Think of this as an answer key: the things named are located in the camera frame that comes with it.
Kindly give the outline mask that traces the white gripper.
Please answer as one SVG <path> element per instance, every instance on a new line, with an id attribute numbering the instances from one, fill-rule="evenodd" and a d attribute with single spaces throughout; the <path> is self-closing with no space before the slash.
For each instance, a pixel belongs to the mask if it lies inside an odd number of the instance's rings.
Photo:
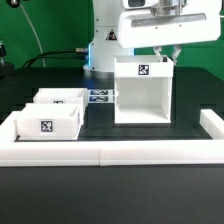
<path id="1" fill-rule="evenodd" d="M 162 47 L 173 46 L 172 61 L 182 46 L 195 42 L 215 41 L 221 35 L 222 0 L 188 0 L 176 15 L 157 15 L 155 7 L 125 10 L 118 22 L 118 43 L 122 48 L 153 47 L 160 62 L 167 62 Z"/>

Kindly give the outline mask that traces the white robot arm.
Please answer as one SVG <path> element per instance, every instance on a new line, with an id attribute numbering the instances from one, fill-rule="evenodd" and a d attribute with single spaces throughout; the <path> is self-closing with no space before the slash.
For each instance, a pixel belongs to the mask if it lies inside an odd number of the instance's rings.
<path id="1" fill-rule="evenodd" d="M 114 58 L 151 47 L 157 56 L 172 46 L 176 60 L 188 43 L 221 35 L 224 0 L 92 0 L 94 37 L 87 48 L 88 76 L 114 76 Z"/>

